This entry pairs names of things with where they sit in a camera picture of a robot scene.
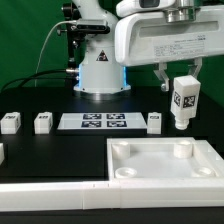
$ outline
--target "blue light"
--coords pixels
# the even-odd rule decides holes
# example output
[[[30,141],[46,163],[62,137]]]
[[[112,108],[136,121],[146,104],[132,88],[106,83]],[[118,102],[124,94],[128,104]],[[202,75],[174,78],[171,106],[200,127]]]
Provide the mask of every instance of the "blue light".
[[[82,65],[79,65],[79,88],[82,86]]]
[[[124,79],[124,87],[127,86],[127,69],[126,67],[123,68],[123,79]]]

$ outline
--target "white platform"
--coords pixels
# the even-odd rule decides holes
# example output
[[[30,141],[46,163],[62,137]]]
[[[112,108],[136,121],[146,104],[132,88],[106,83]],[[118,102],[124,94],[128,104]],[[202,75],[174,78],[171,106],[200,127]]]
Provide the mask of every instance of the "white platform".
[[[58,130],[147,129],[141,113],[64,113]]]
[[[1,184],[0,211],[224,206],[224,161],[207,141],[108,139],[107,155],[109,181]]]

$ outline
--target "white cube with marker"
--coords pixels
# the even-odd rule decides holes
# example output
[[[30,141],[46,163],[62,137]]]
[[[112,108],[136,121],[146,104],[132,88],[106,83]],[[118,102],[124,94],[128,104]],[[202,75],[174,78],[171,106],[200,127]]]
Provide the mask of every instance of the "white cube with marker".
[[[16,134],[21,126],[21,115],[18,112],[6,113],[1,120],[1,133]]]
[[[162,114],[161,113],[149,113],[147,122],[148,134],[161,134],[162,126]]]
[[[34,121],[35,134],[49,134],[53,126],[52,113],[39,113]]]

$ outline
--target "white plastic part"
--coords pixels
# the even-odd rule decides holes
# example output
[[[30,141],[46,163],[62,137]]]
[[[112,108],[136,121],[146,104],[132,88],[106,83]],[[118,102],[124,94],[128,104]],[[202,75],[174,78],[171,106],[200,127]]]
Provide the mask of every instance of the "white plastic part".
[[[121,141],[130,145],[130,157],[117,160],[112,145]],[[182,141],[192,144],[190,158],[173,155]],[[0,184],[0,211],[224,206],[224,161],[207,141],[108,139],[107,156],[108,181]],[[116,176],[120,168],[123,177],[136,176]]]
[[[150,6],[142,3],[140,0],[123,0],[116,6],[117,15],[125,17],[136,12],[149,12],[167,8],[175,3],[175,0],[157,0],[148,1]]]
[[[113,158],[128,159],[130,157],[130,145],[126,141],[120,141],[112,145]]]
[[[52,113],[45,112],[39,113],[34,120],[35,134],[49,134],[51,127],[53,126]]]
[[[58,130],[147,129],[141,113],[64,113]]]
[[[204,6],[194,22],[170,24],[163,12],[136,13],[115,30],[116,60],[137,66],[224,54],[224,6]]]
[[[0,165],[3,163],[5,160],[5,154],[4,154],[4,147],[3,144],[0,144]]]
[[[112,145],[120,141],[131,146],[131,157],[127,160],[112,157]],[[192,156],[179,159],[173,154],[174,146],[185,141],[192,144]],[[120,184],[121,208],[224,205],[224,161],[206,141],[108,139],[107,153],[110,181]],[[138,174],[133,178],[117,178],[116,170],[120,167],[135,169]],[[199,167],[200,176],[196,177],[193,173]]]
[[[115,171],[116,178],[133,178],[137,175],[137,171],[130,167],[121,167]]]
[[[149,113],[147,122],[148,134],[161,134],[162,114],[161,113]]]
[[[120,207],[119,183],[110,181],[83,183],[83,209]]]
[[[174,78],[171,112],[177,129],[186,129],[189,119],[196,116],[200,86],[201,83],[191,75]]]
[[[21,126],[21,115],[18,112],[7,113],[1,120],[1,133],[16,134]]]
[[[215,172],[208,167],[197,167],[192,171],[192,177],[215,177]]]
[[[173,154],[179,159],[188,159],[192,156],[193,148],[190,141],[182,140],[174,144]]]

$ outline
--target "black table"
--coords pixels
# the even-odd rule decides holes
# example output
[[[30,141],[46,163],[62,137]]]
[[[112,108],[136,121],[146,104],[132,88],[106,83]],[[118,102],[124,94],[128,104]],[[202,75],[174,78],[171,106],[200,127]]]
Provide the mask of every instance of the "black table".
[[[196,118],[190,120],[187,130],[180,131],[174,127],[170,101],[171,93],[162,93],[159,87],[133,88],[130,97],[104,102],[76,98],[66,88],[6,90],[0,94],[0,116],[3,117],[6,112],[20,112],[22,127],[14,136],[0,135],[0,142],[7,146],[7,161],[0,169],[0,183],[108,180],[105,143],[108,137],[119,136],[60,135],[56,128],[62,113],[141,112],[147,119],[149,112],[160,112],[163,116],[162,134],[144,137],[203,139],[223,156],[224,109],[201,93]],[[45,111],[54,115],[53,129],[50,135],[35,135],[35,116]],[[224,223],[224,208],[16,212],[0,213],[0,222]]]

